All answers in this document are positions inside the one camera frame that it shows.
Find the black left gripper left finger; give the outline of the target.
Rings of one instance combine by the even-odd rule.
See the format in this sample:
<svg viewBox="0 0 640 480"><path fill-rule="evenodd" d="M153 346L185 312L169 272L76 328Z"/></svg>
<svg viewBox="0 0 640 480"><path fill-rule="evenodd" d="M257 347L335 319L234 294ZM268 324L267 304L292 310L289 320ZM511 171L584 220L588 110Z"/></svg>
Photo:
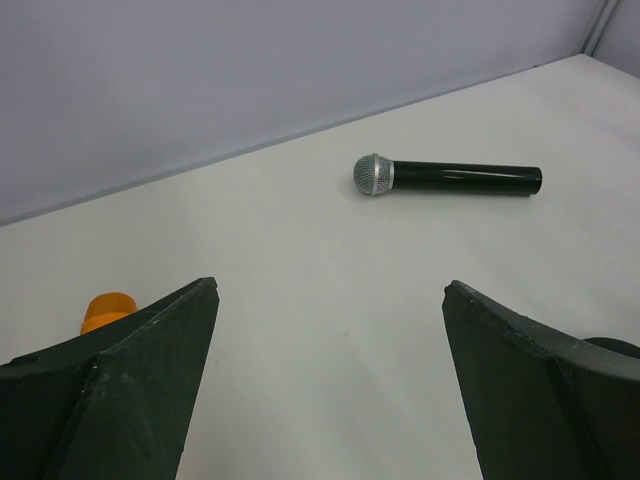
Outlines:
<svg viewBox="0 0 640 480"><path fill-rule="evenodd" d="M5 479L172 479L213 337L216 281L1 368Z"/></svg>

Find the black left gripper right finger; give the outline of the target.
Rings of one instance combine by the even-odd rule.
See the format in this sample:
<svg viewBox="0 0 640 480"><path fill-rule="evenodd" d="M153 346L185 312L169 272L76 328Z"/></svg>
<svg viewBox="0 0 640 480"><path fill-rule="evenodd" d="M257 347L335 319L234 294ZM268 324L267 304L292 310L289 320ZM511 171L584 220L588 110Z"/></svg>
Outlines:
<svg viewBox="0 0 640 480"><path fill-rule="evenodd" d="M485 479L636 479L639 359L454 281L446 334Z"/></svg>

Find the black microphone stand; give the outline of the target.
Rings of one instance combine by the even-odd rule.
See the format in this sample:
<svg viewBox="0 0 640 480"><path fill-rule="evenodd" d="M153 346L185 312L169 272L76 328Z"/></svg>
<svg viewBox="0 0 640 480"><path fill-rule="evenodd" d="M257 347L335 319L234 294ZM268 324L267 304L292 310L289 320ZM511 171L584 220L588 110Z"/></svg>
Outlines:
<svg viewBox="0 0 640 480"><path fill-rule="evenodd" d="M585 342L620 355L635 359L640 358L640 348L623 340L606 337L593 337L585 339Z"/></svg>

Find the orange microphone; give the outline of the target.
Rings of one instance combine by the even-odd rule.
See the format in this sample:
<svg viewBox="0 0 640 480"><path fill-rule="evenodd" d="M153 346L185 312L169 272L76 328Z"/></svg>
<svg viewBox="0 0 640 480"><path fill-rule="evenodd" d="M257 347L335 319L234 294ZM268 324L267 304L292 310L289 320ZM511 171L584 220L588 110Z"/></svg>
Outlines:
<svg viewBox="0 0 640 480"><path fill-rule="evenodd" d="M118 321L137 311L135 300L126 293L109 292L98 295L88 305L80 334L84 335Z"/></svg>

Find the black microphone silver grille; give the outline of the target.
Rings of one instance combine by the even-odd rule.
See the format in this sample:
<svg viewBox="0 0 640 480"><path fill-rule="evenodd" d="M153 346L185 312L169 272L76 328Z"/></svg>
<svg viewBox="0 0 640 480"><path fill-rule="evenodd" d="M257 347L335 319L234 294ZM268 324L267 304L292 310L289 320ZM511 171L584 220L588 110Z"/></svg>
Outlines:
<svg viewBox="0 0 640 480"><path fill-rule="evenodd" d="M373 153L356 161L353 181L368 196L392 190L532 196L543 173L534 166L395 161Z"/></svg>

